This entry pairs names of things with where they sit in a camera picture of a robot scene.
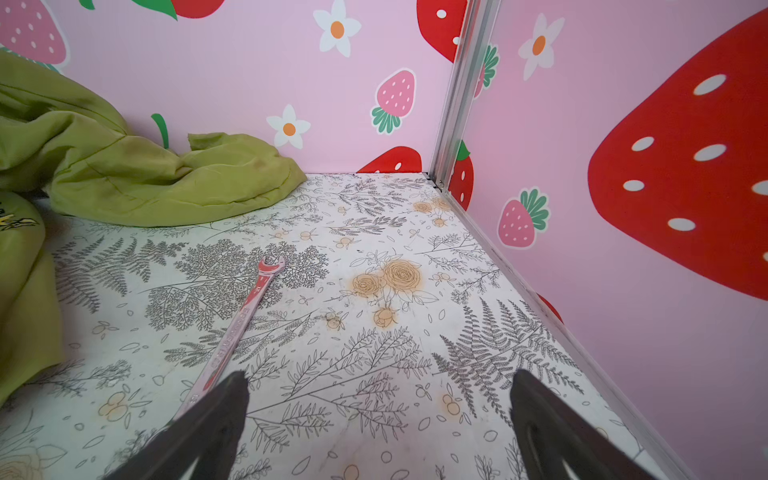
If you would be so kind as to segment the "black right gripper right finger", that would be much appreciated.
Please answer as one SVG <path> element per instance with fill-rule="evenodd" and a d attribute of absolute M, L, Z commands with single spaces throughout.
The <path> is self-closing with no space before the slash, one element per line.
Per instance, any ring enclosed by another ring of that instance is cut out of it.
<path fill-rule="evenodd" d="M 527 370 L 515 372 L 510 418 L 530 479 L 653 479 Z"/>

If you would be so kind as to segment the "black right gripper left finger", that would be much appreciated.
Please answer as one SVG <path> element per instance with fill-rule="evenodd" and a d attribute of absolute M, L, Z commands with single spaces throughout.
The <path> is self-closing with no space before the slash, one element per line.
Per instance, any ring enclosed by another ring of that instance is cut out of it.
<path fill-rule="evenodd" d="M 107 477 L 227 479 L 244 430 L 249 402 L 245 373 L 227 376 L 202 401 Z"/>

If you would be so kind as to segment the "green zip jacket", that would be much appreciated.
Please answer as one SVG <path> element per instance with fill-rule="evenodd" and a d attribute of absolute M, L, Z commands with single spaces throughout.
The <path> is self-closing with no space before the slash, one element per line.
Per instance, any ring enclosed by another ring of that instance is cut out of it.
<path fill-rule="evenodd" d="M 178 155 L 130 132 L 106 100 L 11 53 L 1 56 L 1 394 L 64 358 L 53 258 L 28 200 L 133 227 L 214 222 L 285 199 L 298 164 L 245 135 L 192 134 Z"/>

